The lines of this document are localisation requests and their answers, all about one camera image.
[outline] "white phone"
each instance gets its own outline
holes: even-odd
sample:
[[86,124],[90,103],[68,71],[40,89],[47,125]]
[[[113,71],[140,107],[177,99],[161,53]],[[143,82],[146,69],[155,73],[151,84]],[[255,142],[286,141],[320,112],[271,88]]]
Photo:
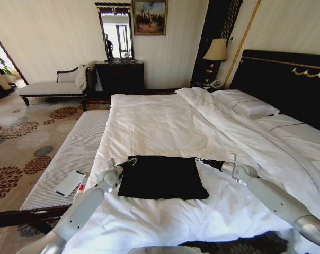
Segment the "white phone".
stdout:
[[85,177],[85,173],[81,173],[77,170],[72,170],[68,174],[68,176],[54,188],[54,192],[60,194],[61,196],[67,197],[73,190],[75,190],[75,188],[82,182]]
[[223,84],[221,84],[220,80],[214,80],[211,84],[209,84],[210,87],[213,87],[214,89],[222,89],[223,88]]

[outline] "telephone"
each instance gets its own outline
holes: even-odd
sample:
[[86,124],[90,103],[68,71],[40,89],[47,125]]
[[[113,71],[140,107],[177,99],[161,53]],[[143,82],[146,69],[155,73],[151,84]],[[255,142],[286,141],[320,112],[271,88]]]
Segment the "telephone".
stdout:
[[210,87],[214,88],[214,89],[222,89],[223,88],[223,84],[220,82],[219,79],[214,80],[211,84],[209,84]]

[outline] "patterned carpet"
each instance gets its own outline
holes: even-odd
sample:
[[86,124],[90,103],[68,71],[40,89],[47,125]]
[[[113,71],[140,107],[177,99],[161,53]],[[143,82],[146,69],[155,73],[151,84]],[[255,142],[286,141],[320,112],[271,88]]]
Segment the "patterned carpet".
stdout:
[[[0,212],[18,210],[82,114],[79,99],[30,98],[15,93],[0,99]],[[91,105],[91,109],[106,108]],[[22,225],[0,228],[0,253],[16,253],[42,234]],[[225,243],[189,242],[217,254],[273,254],[286,249],[274,232]]]

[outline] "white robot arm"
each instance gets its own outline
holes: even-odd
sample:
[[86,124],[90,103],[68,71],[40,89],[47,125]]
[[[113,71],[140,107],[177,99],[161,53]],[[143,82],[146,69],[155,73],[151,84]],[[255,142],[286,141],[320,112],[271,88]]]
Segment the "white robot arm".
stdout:
[[[209,160],[200,160],[211,165]],[[236,166],[234,163],[215,162],[215,168],[231,175],[238,182],[245,182],[248,189],[268,209],[291,224],[302,236],[320,246],[320,220],[306,207],[276,184],[258,177],[249,165]],[[104,193],[114,189],[121,180],[123,166],[134,164],[136,159],[115,166],[99,175],[97,185],[88,189],[61,217],[58,224],[36,242],[26,245],[17,254],[59,254],[67,241],[75,235],[92,216],[104,198]]]
[[303,237],[320,246],[320,219],[297,199],[276,184],[260,178],[249,165],[224,162],[221,170],[238,182],[245,182],[250,192],[270,211],[291,224]]
[[68,240],[75,235],[89,220],[101,204],[104,194],[113,190],[123,173],[123,165],[134,163],[133,160],[121,165],[111,164],[111,169],[99,175],[97,185],[88,189],[63,214],[56,226],[41,239],[24,246],[17,254],[59,254]]

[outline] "framed painting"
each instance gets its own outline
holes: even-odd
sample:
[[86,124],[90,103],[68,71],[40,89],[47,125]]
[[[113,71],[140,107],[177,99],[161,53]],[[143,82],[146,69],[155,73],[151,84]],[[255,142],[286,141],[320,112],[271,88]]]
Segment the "framed painting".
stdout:
[[132,0],[134,35],[166,35],[168,0]]

